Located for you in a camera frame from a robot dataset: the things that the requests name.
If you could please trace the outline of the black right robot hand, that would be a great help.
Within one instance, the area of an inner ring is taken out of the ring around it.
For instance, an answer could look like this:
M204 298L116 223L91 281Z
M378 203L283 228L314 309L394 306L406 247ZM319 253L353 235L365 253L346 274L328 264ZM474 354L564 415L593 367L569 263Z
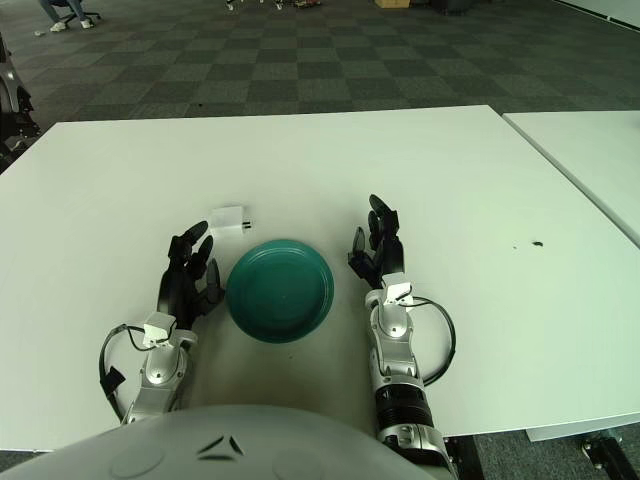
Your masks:
M405 272L404 250L398 237L397 211L375 194L369 196L369 204L369 237L366 241L363 228L356 228L347 261L360 279L372 289L380 289L385 275Z

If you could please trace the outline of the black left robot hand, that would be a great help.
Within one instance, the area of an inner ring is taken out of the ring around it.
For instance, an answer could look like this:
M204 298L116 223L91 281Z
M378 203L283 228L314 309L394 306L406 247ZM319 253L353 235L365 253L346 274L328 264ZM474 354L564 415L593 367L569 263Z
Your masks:
M163 273L157 311L173 316L178 329L191 330L197 318L209 314L225 295L218 264L209 259L214 238L203 220L171 239L169 265Z

